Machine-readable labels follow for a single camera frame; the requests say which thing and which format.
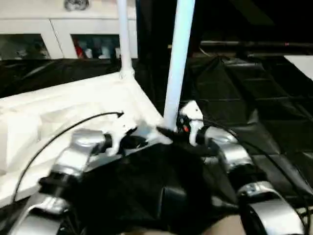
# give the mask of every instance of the red light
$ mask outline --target red light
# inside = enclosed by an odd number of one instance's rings
[[[189,132],[189,128],[187,126],[184,126],[184,131]]]

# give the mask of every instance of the glass cabinet door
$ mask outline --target glass cabinet door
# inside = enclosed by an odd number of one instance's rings
[[[63,58],[50,20],[0,20],[1,60]]]
[[[121,57],[118,35],[71,34],[78,58],[118,59]]]
[[[65,58],[114,60],[121,56],[118,19],[51,20]],[[137,58],[136,20],[128,20],[130,52]]]
[[[50,59],[40,34],[1,34],[0,59]]]

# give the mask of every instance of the white plastic part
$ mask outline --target white plastic part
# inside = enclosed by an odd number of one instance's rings
[[[129,29],[127,16],[127,0],[118,0],[119,41],[121,46],[122,70],[133,72],[131,51],[129,46]]]
[[[195,0],[178,0],[164,108],[164,125],[174,130],[185,71]]]
[[[189,101],[179,112],[181,115],[187,116],[191,121],[189,142],[192,146],[197,146],[196,137],[198,131],[203,127],[203,114],[196,101]]]
[[[117,119],[107,133],[112,136],[112,147],[108,148],[106,153],[109,157],[115,156],[119,151],[119,144],[125,134],[134,130],[137,127],[136,122],[133,117],[128,114],[123,114],[119,119]]]

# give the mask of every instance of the white pole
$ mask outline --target white pole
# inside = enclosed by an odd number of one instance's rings
[[[195,0],[178,0],[164,108],[164,125],[174,130],[179,108]]]
[[[119,43],[121,47],[122,71],[133,71],[129,46],[127,0],[117,0],[119,18]]]

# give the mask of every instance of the white cabinet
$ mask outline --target white cabinet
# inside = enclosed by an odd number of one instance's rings
[[[117,0],[89,0],[68,12],[64,0],[10,0],[0,7],[0,59],[119,57]],[[131,57],[137,58],[135,0],[128,0]]]
[[[59,59],[63,53],[50,20],[0,20],[1,59]]]
[[[136,20],[128,22],[131,57],[137,58]],[[83,57],[119,57],[118,19],[56,19],[51,23],[64,58],[81,57],[80,51]]]

